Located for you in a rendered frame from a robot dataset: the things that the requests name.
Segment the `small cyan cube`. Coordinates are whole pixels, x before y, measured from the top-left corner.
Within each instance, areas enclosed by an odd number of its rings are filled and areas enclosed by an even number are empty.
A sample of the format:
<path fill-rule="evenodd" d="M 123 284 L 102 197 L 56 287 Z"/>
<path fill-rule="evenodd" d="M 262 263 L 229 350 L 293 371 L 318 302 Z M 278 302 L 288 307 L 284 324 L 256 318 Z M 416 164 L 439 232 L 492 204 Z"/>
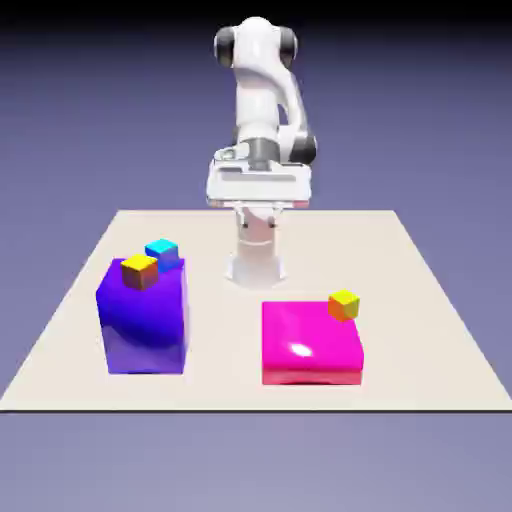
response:
<path fill-rule="evenodd" d="M 180 263 L 178 245 L 167 239 L 161 238 L 146 244 L 145 254 L 157 259 L 161 273 L 177 267 Z"/>

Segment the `large pink box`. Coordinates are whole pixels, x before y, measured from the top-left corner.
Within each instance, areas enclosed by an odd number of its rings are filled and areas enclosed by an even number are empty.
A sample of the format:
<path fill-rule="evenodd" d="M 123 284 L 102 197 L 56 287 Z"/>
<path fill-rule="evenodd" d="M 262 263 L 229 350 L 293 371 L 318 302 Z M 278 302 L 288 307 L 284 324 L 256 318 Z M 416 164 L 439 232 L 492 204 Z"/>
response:
<path fill-rule="evenodd" d="M 359 385 L 364 351 L 353 320 L 339 321 L 320 301 L 262 304 L 262 383 Z"/>

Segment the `large purple box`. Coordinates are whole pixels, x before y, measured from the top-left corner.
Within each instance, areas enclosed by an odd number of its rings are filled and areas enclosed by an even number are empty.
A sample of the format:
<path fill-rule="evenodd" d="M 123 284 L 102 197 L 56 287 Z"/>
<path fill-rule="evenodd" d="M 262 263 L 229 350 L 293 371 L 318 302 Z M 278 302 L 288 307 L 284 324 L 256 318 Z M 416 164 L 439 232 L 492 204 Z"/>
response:
<path fill-rule="evenodd" d="M 122 282 L 114 259 L 98 289 L 96 303 L 108 372 L 181 374 L 187 353 L 185 260 L 140 291 Z"/>

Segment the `small yellow cube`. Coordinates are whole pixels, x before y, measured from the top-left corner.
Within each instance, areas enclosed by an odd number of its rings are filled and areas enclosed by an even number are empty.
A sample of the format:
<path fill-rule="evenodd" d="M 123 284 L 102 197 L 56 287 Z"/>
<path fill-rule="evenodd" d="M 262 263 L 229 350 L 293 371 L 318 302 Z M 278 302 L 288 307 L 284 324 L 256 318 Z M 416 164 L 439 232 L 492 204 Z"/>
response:
<path fill-rule="evenodd" d="M 340 322 L 353 320 L 358 316 L 360 297 L 347 289 L 329 295 L 328 313 Z"/>
<path fill-rule="evenodd" d="M 125 286 L 143 291 L 158 281 L 158 260 L 146 254 L 135 254 L 120 263 Z"/>

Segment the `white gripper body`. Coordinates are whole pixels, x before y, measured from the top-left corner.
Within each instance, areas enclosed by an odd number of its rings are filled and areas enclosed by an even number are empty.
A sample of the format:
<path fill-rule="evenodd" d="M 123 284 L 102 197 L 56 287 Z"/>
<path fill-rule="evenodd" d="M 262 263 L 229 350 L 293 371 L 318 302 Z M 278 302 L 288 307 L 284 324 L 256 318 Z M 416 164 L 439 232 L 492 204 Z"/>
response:
<path fill-rule="evenodd" d="M 270 169 L 249 169 L 246 160 L 210 162 L 206 198 L 214 207 L 297 208 L 311 199 L 312 171 L 302 164 L 270 162 Z"/>

